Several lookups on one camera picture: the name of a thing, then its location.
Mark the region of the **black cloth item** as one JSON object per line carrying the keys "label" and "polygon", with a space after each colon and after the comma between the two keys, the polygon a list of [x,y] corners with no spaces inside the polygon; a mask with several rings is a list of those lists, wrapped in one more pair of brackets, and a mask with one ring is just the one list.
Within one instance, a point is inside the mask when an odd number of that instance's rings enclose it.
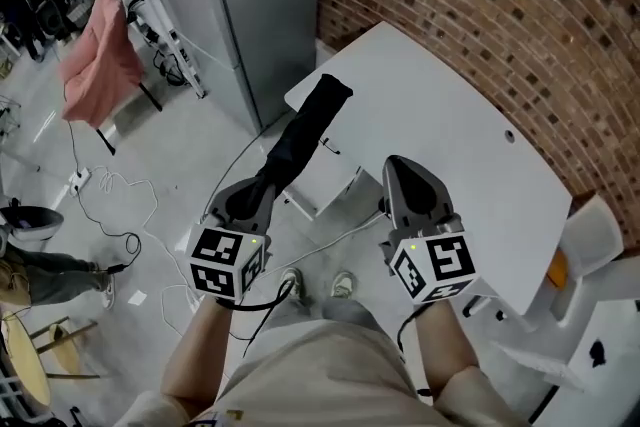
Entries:
{"label": "black cloth item", "polygon": [[269,191],[280,195],[302,173],[322,135],[352,96],[353,90],[334,76],[321,76],[268,153],[264,166],[226,201],[232,219],[255,217]]}

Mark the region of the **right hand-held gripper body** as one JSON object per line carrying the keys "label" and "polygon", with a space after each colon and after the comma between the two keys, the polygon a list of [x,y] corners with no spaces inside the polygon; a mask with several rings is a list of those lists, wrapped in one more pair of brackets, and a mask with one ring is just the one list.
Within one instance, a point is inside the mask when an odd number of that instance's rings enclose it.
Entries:
{"label": "right hand-held gripper body", "polygon": [[450,299],[479,278],[456,213],[437,221],[418,216],[393,222],[380,248],[389,273],[414,305]]}

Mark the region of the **person's grey trousers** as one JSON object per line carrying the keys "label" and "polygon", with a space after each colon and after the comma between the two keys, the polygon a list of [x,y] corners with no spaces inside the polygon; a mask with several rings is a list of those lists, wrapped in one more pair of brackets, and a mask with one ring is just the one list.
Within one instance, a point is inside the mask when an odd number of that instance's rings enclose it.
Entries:
{"label": "person's grey trousers", "polygon": [[319,310],[314,312],[307,299],[292,296],[287,297],[274,309],[264,325],[264,330],[315,321],[336,321],[381,330],[372,313],[356,300],[328,297],[320,303]]}

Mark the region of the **person's left shoe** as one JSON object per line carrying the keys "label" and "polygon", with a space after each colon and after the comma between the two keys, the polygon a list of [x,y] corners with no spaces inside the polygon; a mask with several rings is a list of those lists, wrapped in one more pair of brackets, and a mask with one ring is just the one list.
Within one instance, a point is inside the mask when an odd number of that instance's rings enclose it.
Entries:
{"label": "person's left shoe", "polygon": [[301,301],[304,297],[302,273],[295,267],[286,268],[281,276],[281,287],[287,298]]}

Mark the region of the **person's shoe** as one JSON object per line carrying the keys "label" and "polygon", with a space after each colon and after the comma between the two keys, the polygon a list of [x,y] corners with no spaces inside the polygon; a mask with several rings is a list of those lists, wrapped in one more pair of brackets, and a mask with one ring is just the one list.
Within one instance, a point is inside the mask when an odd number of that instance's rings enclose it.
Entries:
{"label": "person's shoe", "polygon": [[348,271],[341,271],[333,280],[330,297],[350,300],[353,298],[355,288],[356,277]]}
{"label": "person's shoe", "polygon": [[287,298],[301,301],[304,297],[302,273],[295,267],[286,268],[281,276],[281,287]]}

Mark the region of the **person's left forearm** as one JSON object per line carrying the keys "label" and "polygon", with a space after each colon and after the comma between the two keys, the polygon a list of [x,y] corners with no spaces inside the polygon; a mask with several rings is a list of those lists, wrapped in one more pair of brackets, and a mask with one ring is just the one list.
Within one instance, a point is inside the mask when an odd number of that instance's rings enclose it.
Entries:
{"label": "person's left forearm", "polygon": [[161,392],[191,417],[210,407],[219,392],[232,311],[205,297],[165,368]]}

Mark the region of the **person's beige shirt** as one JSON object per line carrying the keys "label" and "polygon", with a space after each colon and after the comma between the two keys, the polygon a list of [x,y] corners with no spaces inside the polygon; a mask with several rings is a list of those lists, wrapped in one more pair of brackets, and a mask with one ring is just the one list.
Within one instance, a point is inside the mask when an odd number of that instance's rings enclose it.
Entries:
{"label": "person's beige shirt", "polygon": [[294,331],[239,367],[203,412],[189,416],[168,396],[145,392],[114,427],[529,427],[477,367],[457,373],[428,405],[387,336],[327,321]]}

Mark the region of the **black round device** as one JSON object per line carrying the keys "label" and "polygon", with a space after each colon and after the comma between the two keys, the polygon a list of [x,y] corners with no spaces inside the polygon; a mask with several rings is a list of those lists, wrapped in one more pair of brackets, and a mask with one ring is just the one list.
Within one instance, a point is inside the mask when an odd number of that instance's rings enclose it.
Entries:
{"label": "black round device", "polygon": [[0,208],[0,216],[9,234],[21,242],[43,242],[51,239],[64,222],[55,210],[39,206],[8,206]]}

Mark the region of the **orange item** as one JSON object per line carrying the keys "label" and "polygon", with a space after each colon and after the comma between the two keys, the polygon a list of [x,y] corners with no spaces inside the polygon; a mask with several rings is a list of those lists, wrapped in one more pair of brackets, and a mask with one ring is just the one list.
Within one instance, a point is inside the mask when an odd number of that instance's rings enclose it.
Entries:
{"label": "orange item", "polygon": [[564,252],[557,248],[546,272],[549,282],[557,289],[566,287],[569,277],[569,264]]}

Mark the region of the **person's right forearm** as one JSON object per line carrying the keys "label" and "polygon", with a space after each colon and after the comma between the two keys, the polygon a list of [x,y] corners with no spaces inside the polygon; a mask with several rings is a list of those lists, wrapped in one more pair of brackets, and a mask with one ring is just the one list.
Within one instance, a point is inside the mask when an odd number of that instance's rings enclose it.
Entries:
{"label": "person's right forearm", "polygon": [[479,361],[449,301],[433,303],[415,325],[424,374],[437,399],[454,376],[478,368]]}

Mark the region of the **white power strip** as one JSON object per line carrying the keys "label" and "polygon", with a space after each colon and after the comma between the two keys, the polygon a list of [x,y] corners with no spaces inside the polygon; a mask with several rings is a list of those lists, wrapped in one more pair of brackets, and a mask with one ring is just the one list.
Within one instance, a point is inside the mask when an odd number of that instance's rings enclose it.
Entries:
{"label": "white power strip", "polygon": [[69,195],[71,197],[76,197],[88,183],[90,177],[91,172],[87,167],[81,168],[79,171],[74,171],[69,178]]}

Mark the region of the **round wooden table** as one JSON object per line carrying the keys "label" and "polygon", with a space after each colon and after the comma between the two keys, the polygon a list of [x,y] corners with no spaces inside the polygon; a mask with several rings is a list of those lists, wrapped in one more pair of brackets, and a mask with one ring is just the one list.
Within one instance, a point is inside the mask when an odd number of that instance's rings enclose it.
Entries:
{"label": "round wooden table", "polygon": [[39,347],[35,343],[46,329],[29,332],[14,312],[5,312],[2,315],[0,331],[9,360],[23,388],[39,404],[49,407],[50,385],[41,361]]}

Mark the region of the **pink cloth on rack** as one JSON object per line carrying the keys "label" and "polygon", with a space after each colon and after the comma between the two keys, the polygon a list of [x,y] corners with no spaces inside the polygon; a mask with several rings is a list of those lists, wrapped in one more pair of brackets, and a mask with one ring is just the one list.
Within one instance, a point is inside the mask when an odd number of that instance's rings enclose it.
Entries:
{"label": "pink cloth on rack", "polygon": [[134,93],[161,104],[143,84],[144,67],[130,38],[122,0],[95,0],[89,20],[60,62],[64,105],[62,118],[83,121],[111,154],[116,150],[101,131],[112,113]]}

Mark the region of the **white arched shelf unit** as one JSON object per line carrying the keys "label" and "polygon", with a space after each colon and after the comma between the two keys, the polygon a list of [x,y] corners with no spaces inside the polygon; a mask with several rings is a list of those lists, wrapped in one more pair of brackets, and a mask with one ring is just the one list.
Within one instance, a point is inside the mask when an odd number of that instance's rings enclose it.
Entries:
{"label": "white arched shelf unit", "polygon": [[586,276],[563,320],[547,312],[527,333],[509,318],[491,339],[557,388],[535,427],[619,427],[640,407],[640,256]]}

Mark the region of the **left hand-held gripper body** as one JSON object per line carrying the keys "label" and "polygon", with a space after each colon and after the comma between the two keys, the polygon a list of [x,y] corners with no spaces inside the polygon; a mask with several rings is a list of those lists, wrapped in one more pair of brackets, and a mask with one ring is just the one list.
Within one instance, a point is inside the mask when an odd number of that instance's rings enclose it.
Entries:
{"label": "left hand-held gripper body", "polygon": [[239,305],[264,271],[270,243],[267,232],[222,228],[206,214],[192,226],[185,251],[189,283],[225,305]]}

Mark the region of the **person's right shoe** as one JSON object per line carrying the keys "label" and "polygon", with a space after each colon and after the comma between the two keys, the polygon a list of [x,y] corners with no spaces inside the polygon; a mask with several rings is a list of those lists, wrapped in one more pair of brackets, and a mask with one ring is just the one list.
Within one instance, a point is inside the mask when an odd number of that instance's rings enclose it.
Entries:
{"label": "person's right shoe", "polygon": [[330,297],[350,300],[353,298],[355,288],[356,277],[348,271],[341,271],[333,280]]}

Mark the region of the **wooden stool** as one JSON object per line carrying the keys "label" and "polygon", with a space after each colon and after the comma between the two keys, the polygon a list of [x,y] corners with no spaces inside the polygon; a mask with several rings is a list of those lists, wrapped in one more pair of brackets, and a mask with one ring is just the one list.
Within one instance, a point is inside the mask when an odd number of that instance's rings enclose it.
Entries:
{"label": "wooden stool", "polygon": [[49,341],[42,346],[38,346],[36,352],[39,355],[51,352],[58,366],[63,370],[63,373],[48,372],[47,377],[53,380],[69,381],[100,379],[101,376],[99,374],[82,372],[81,355],[79,349],[76,347],[76,340],[84,337],[89,331],[96,328],[98,323],[95,320],[90,320],[83,327],[73,331],[67,331],[65,323],[69,320],[70,318],[65,316],[28,334],[31,341],[35,341],[44,335],[48,336]]}

